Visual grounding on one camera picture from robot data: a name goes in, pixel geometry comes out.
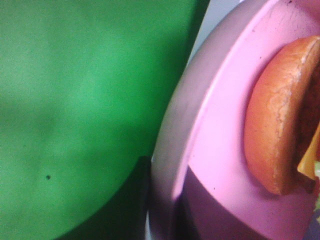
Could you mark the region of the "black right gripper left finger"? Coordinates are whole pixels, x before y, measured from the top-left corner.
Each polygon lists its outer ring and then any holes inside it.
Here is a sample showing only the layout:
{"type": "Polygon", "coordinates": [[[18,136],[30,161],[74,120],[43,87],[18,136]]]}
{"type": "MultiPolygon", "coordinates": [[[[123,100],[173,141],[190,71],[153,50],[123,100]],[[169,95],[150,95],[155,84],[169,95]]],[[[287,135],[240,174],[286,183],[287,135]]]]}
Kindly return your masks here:
{"type": "Polygon", "coordinates": [[[144,240],[151,185],[151,157],[140,156],[132,172],[97,212],[59,240],[144,240]]]}

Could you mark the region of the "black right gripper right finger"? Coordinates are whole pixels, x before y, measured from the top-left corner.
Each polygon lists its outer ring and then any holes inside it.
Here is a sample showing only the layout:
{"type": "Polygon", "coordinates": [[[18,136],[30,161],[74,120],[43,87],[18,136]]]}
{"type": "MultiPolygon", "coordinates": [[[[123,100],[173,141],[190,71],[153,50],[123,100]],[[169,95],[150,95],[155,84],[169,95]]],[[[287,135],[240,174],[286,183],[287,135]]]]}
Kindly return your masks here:
{"type": "Polygon", "coordinates": [[[205,186],[187,168],[180,197],[181,240],[302,240],[309,225],[309,194],[269,193],[247,170],[213,173],[205,186]]]}

